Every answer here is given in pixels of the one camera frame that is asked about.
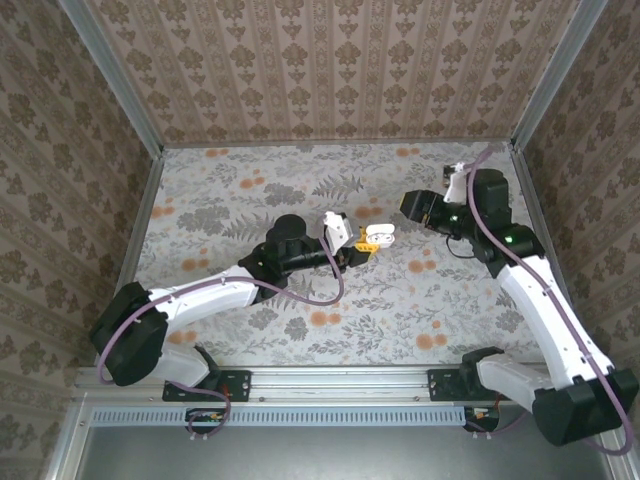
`metal frame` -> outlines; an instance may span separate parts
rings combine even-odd
[[[511,136],[517,147],[524,149],[531,139],[606,5],[607,0],[586,0],[578,5]]]
[[[162,142],[155,126],[146,115],[146,109],[125,72],[111,51],[109,42],[102,33],[99,23],[93,17],[88,2],[85,0],[60,0],[62,8],[78,31],[82,43],[87,47],[102,75],[107,80],[111,91],[129,118],[138,137],[153,160],[162,153]]]
[[[540,243],[545,249],[547,258],[549,259],[549,263],[551,264],[551,271],[553,272],[553,276],[558,282],[560,291],[567,299],[567,302],[571,304],[569,289],[567,288],[567,284],[564,281],[564,277],[562,276],[562,269],[560,268],[558,255],[556,254],[556,250],[553,246],[553,241],[551,240],[551,235],[549,234],[549,228],[547,227],[547,222],[544,219],[542,207],[540,206],[538,195],[536,194],[536,189],[533,185],[533,179],[531,178],[531,173],[529,172],[529,168],[527,167],[527,162],[524,158],[522,148],[509,145],[509,153],[511,154],[511,161],[513,162],[513,166],[516,170],[516,176],[518,177],[520,189],[522,190],[522,195],[524,196],[524,202],[527,205],[527,211],[529,212],[529,217],[531,218],[533,231],[536,233],[538,239],[540,240]]]
[[[544,369],[544,365],[530,365]],[[251,397],[233,407],[447,407],[493,405],[488,402],[432,402],[427,370],[452,365],[380,367],[243,367],[252,372]],[[177,407],[180,402],[162,401],[163,383],[143,380],[127,388],[102,385],[95,368],[82,368],[76,378],[51,468],[46,480],[74,480],[80,467],[94,408]],[[515,405],[504,402],[504,405]],[[211,407],[211,403],[189,403],[189,407]]]
[[[129,245],[127,245],[127,252],[122,261],[122,268],[114,292],[120,291],[125,284],[132,282],[136,275],[140,254],[142,253],[142,246],[144,244],[144,237],[147,233],[147,227],[149,226],[153,203],[156,200],[156,194],[160,188],[163,170],[164,158],[160,157],[151,164],[147,184],[144,188],[142,199],[140,200],[140,207],[138,208],[136,221],[133,224]]]

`white plastic piece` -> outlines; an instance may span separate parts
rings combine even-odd
[[[393,235],[395,230],[396,227],[391,223],[369,225],[366,229],[367,243],[380,245],[380,248],[389,248],[396,239]]]
[[[504,353],[483,358],[477,368],[483,387],[506,395],[529,412],[536,399],[535,391],[553,387],[546,372],[522,365]]]
[[[218,275],[213,275],[212,277],[204,278],[196,282],[187,283],[178,287],[154,288],[150,292],[149,299],[155,300],[158,297],[171,294],[182,288],[220,277],[223,279],[226,277],[253,278],[246,268],[235,265]],[[167,328],[167,336],[169,336],[176,330],[180,330],[190,323],[217,312],[251,305],[257,293],[258,287],[253,283],[224,282],[222,285],[206,287],[176,298],[175,300],[165,302],[156,308],[159,312],[168,315],[167,323],[169,327]]]
[[[208,374],[209,367],[195,348],[165,342],[158,364],[149,376],[193,387]]]
[[[349,244],[353,239],[353,231],[351,224],[342,215],[334,212],[326,212],[323,218],[324,226],[327,227],[325,237],[329,242],[331,255],[335,255],[345,245]]]
[[[578,321],[553,278],[549,261],[538,256],[523,260],[550,285],[567,312],[573,327],[589,348],[592,358],[603,372],[608,372],[613,364],[591,341]],[[498,281],[514,300],[536,337],[549,368],[554,388],[560,389],[573,385],[573,379],[578,376],[584,381],[596,378],[548,295],[524,268],[506,266],[498,274]]]
[[[445,203],[467,203],[467,173],[464,166],[462,162],[454,165],[455,172],[449,177],[449,188],[444,195]]]

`gray leaf pattern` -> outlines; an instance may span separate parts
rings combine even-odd
[[[311,307],[276,295],[189,325],[182,341],[203,345],[222,365],[456,363],[463,353],[491,345],[537,361],[541,354],[531,332],[486,268],[452,257],[443,237],[398,210],[406,191],[444,193],[443,166],[471,161],[485,147],[167,149],[137,280],[153,288],[205,278],[249,254],[280,215],[302,216],[314,236],[320,215],[344,212],[354,228],[393,223],[397,240],[365,265],[347,269],[338,304]],[[530,224],[507,149],[487,166],[509,180],[514,221]],[[463,253],[469,248],[465,242],[455,247]],[[23,279],[30,274],[17,267],[13,272]],[[327,300],[337,282],[323,267],[294,273],[288,289]],[[35,358],[41,371],[60,368],[49,366],[49,356]]]

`patterned wall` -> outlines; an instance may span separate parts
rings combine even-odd
[[[609,2],[525,156],[578,312],[640,373],[639,2]]]
[[[92,0],[171,145],[506,138],[576,0]]]
[[[0,478],[36,478],[149,156],[55,1],[0,2]]]

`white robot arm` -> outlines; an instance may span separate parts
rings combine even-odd
[[[264,243],[222,273],[148,291],[138,282],[125,285],[90,333],[101,354],[99,365],[106,365],[119,386],[152,376],[215,389],[215,381],[206,382],[218,373],[212,372],[217,369],[213,359],[201,348],[168,342],[172,333],[208,315],[270,299],[284,291],[289,275],[297,270],[331,263],[344,272],[394,241],[393,225],[369,225],[355,234],[347,217],[333,212],[326,212],[322,223],[325,245],[307,236],[302,218],[284,215],[266,233]],[[134,312],[145,305],[151,308],[134,320]]]
[[[410,220],[423,223],[431,230],[471,243],[474,257],[487,266],[523,314],[540,345],[548,372],[519,364],[496,347],[470,352],[463,356],[460,367],[458,378],[463,384],[460,400],[466,399],[464,390],[466,393],[499,392],[532,412],[538,428],[554,445],[619,427],[619,412],[605,393],[594,366],[606,375],[625,411],[638,393],[637,379],[628,369],[616,370],[592,342],[560,292],[533,231],[512,223],[508,184],[502,173],[493,169],[477,170],[475,182],[470,186],[465,170],[467,166],[463,164],[445,167],[449,187],[446,195],[428,190],[407,192],[400,210]],[[470,188],[484,227],[513,255],[506,255],[498,248],[477,223],[467,202],[466,192]],[[511,256],[524,262],[524,266]],[[541,287],[528,268],[542,277],[548,287]],[[552,293],[567,322],[552,303]],[[576,338],[587,346],[589,358],[579,348]]]

